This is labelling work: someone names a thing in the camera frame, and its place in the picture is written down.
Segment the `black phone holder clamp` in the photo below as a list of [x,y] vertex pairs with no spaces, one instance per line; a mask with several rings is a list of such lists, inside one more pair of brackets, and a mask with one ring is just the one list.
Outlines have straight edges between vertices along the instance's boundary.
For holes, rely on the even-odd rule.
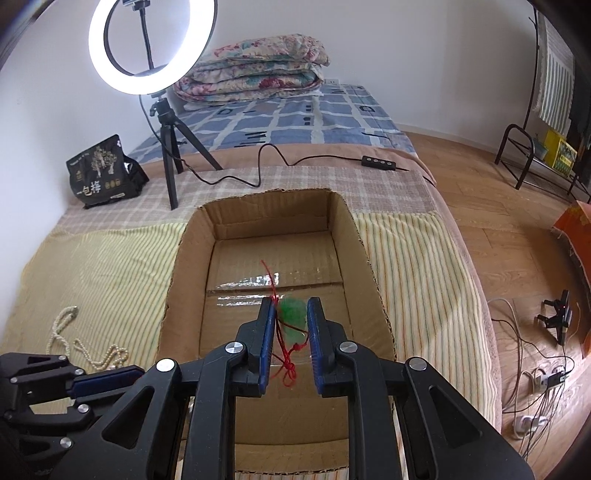
[[144,10],[150,6],[150,0],[122,0],[122,5],[131,7],[133,11]]

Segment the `black clothes rack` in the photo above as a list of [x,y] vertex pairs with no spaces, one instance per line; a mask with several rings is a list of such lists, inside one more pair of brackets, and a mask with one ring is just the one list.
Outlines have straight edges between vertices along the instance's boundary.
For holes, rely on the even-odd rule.
[[511,123],[506,127],[496,153],[495,164],[504,167],[508,171],[515,180],[514,188],[517,190],[529,186],[557,197],[576,198],[578,193],[588,197],[590,195],[590,186],[587,187],[583,184],[579,175],[574,171],[575,165],[583,154],[583,148],[577,150],[567,141],[570,127],[567,134],[563,136],[568,144],[577,151],[577,159],[570,175],[562,175],[544,163],[547,150],[543,142],[547,130],[551,128],[540,120],[534,110],[535,97],[538,92],[539,45],[537,17],[539,13],[541,12],[538,9],[534,9],[530,18],[535,32],[535,59],[525,118],[520,124]]

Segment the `checked beige blanket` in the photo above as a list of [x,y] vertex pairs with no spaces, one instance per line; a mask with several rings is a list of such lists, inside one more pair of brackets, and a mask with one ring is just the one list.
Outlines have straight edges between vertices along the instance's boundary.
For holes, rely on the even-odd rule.
[[[363,155],[394,161],[397,171],[363,167]],[[84,209],[71,201],[55,229],[82,234],[187,221],[213,200],[269,190],[331,189],[354,212],[427,213],[441,200],[428,167],[404,151],[355,144],[283,144],[217,150],[222,170],[209,169],[198,154],[176,175],[178,207],[169,206],[161,163],[145,165],[149,182],[131,200]]]

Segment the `black snack bag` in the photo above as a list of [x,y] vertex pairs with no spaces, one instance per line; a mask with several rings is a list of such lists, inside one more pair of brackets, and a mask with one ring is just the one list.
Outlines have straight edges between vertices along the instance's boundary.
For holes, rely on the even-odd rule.
[[69,185],[84,209],[138,197],[149,177],[111,135],[66,161]]

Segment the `white power strip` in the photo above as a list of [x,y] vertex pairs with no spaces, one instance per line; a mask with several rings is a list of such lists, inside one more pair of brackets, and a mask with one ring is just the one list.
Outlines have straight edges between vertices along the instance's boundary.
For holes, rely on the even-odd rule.
[[513,432],[517,439],[523,439],[528,435],[535,434],[549,423],[545,415],[519,415],[513,420]]

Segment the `red string jade pendant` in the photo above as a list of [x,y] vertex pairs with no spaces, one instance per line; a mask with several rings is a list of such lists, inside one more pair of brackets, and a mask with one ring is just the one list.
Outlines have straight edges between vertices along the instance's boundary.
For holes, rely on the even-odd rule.
[[270,300],[274,308],[274,336],[280,347],[280,354],[273,357],[280,361],[280,368],[273,378],[283,373],[281,382],[287,388],[294,387],[297,382],[297,366],[294,364],[294,353],[304,350],[308,345],[307,306],[304,301],[293,296],[281,296],[276,288],[276,278],[270,267],[263,260],[266,274],[270,279]]

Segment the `black inline remote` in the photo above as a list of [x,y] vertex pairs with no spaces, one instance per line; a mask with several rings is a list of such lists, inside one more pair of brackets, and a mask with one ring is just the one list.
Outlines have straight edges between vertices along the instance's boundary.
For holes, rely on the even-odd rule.
[[361,158],[363,167],[374,168],[384,171],[397,171],[398,167],[394,161],[385,160],[377,157],[363,155]]

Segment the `dark hanging clothes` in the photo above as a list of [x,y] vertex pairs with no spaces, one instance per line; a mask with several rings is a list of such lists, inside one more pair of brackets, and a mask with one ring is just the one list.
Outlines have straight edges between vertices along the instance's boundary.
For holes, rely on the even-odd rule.
[[567,141],[583,154],[574,167],[580,180],[590,186],[590,81],[578,63],[575,64],[575,83]]

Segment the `folded floral quilt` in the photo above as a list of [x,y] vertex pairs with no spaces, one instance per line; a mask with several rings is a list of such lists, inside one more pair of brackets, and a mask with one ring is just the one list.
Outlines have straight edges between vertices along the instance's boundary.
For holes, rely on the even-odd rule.
[[172,91],[191,104],[288,98],[317,91],[330,63],[324,44],[308,35],[242,40],[202,55]]

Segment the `blue patterned bed sheet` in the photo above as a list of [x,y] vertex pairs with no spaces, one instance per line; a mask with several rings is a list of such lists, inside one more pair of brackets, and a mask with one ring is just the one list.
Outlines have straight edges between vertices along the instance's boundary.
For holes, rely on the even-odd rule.
[[280,144],[356,144],[415,155],[410,138],[361,85],[329,84],[304,96],[184,106],[179,118],[208,151]]

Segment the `striped hanging cloth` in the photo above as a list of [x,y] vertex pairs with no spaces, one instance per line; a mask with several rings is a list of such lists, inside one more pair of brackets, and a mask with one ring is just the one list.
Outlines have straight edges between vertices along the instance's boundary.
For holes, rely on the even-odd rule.
[[575,59],[556,28],[541,13],[537,17],[539,62],[534,110],[551,129],[565,136],[575,84]]

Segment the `orange covered low table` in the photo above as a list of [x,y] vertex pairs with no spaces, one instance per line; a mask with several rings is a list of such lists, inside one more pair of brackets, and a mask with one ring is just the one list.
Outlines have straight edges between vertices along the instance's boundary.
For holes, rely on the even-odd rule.
[[[552,228],[558,232],[559,238],[565,237],[567,239],[570,251],[577,259],[587,289],[590,314],[590,204],[574,201],[556,220]],[[565,308],[568,313],[559,313],[558,338],[564,344],[572,320],[572,312],[568,305],[568,293],[567,300],[562,300],[562,302],[566,302]],[[583,358],[590,358],[590,319],[587,324],[588,328],[581,344]]]

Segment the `brown cardboard box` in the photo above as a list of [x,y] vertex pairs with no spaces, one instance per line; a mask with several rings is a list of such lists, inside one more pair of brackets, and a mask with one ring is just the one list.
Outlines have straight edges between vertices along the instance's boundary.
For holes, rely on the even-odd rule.
[[[157,355],[204,357],[235,339],[271,294],[322,302],[349,339],[394,359],[391,324],[368,252],[345,197],[328,189],[267,191],[197,208],[181,237]],[[293,356],[297,378],[273,365],[266,394],[240,398],[235,467],[296,474],[349,462],[348,402],[318,395],[308,350]]]

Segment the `small black floor tripod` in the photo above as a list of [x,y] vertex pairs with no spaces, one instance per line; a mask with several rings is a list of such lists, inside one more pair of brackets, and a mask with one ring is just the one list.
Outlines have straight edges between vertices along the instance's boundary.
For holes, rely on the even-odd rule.
[[542,302],[542,306],[551,307],[554,310],[554,314],[550,316],[538,314],[536,319],[542,322],[547,330],[554,330],[557,344],[564,346],[567,342],[567,333],[573,316],[570,306],[570,291],[565,289],[558,299],[545,299]]

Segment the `black tripod stand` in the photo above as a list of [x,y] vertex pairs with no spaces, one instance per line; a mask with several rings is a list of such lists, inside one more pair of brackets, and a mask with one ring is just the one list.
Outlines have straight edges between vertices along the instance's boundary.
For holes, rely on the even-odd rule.
[[176,133],[180,133],[215,170],[220,171],[222,167],[204,147],[204,144],[197,139],[197,136],[192,133],[190,128],[176,115],[165,93],[160,91],[152,94],[152,97],[155,102],[150,107],[149,116],[156,116],[160,124],[160,133],[157,135],[157,139],[162,150],[164,177],[170,208],[175,210],[178,207],[175,174],[184,171]]

